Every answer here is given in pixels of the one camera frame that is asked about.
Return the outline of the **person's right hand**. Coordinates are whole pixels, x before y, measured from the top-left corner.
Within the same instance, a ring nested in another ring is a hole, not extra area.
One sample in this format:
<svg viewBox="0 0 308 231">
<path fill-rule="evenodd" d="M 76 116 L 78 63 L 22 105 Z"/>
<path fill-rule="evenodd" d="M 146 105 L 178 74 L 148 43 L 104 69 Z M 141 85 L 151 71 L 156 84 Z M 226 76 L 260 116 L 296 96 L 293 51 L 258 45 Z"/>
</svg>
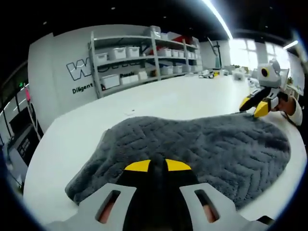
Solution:
<svg viewBox="0 0 308 231">
<path fill-rule="evenodd" d="M 277 106 L 275 107 L 275 109 L 277 111 L 283 111 L 289 116 L 290 115 L 292 116 L 296 110 L 296 102 L 294 98 L 283 92 L 279 92 L 277 96 L 278 96 L 279 102 Z"/>
</svg>

